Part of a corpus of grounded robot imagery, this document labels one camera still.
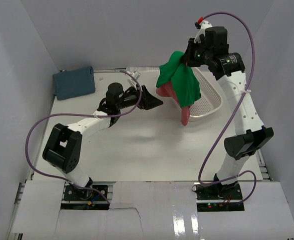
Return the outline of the pink t shirt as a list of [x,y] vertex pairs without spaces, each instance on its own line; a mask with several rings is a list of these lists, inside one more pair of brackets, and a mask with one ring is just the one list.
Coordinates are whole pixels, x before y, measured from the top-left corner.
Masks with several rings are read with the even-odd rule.
[[190,117],[190,106],[184,106],[181,107],[177,94],[174,91],[173,85],[171,83],[171,81],[165,83],[164,85],[158,87],[156,89],[156,93],[160,96],[160,97],[164,97],[164,98],[172,98],[175,103],[180,107],[181,110],[181,124],[183,126],[186,126],[189,122],[189,117]]

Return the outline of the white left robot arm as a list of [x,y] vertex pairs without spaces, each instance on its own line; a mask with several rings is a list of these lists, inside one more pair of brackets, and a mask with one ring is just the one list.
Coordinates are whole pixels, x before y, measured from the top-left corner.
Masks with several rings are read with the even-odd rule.
[[53,127],[42,157],[70,183],[77,185],[75,194],[86,200],[92,195],[92,180],[79,166],[82,141],[113,126],[122,109],[137,106],[141,110],[150,110],[161,105],[163,101],[153,96],[144,85],[141,89],[131,86],[123,90],[120,83],[114,82],[108,86],[106,96],[92,117],[69,125],[58,123]]

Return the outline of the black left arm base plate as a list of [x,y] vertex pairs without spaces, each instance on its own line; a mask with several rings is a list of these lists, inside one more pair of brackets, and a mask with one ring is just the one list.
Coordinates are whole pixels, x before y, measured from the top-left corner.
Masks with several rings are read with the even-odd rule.
[[109,204],[96,191],[77,189],[71,185],[65,185],[61,202],[62,210],[77,211],[107,211]]

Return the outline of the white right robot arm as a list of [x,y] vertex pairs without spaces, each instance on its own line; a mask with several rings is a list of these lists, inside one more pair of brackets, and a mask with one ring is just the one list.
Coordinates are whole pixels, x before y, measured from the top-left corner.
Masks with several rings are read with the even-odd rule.
[[235,135],[224,140],[225,159],[214,175],[215,184],[207,186],[222,200],[238,185],[238,176],[246,161],[261,149],[274,135],[265,127],[253,104],[240,54],[229,52],[227,29],[212,26],[208,21],[196,25],[198,33],[190,38],[183,63],[189,67],[206,65],[224,91],[233,111]]

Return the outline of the green t shirt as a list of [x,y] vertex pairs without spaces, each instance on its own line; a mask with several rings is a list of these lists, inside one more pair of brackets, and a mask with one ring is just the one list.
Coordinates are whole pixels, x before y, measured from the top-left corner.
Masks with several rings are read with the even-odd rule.
[[169,61],[159,67],[160,75],[156,87],[159,88],[168,82],[172,83],[181,108],[189,107],[201,98],[199,81],[191,67],[181,63],[181,51],[174,51]]

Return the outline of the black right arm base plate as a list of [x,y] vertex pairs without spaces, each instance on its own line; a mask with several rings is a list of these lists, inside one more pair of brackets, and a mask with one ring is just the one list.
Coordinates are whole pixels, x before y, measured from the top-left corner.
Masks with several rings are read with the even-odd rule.
[[239,183],[223,189],[219,184],[202,186],[195,184],[191,190],[196,193],[196,205],[199,213],[242,212],[245,210]]

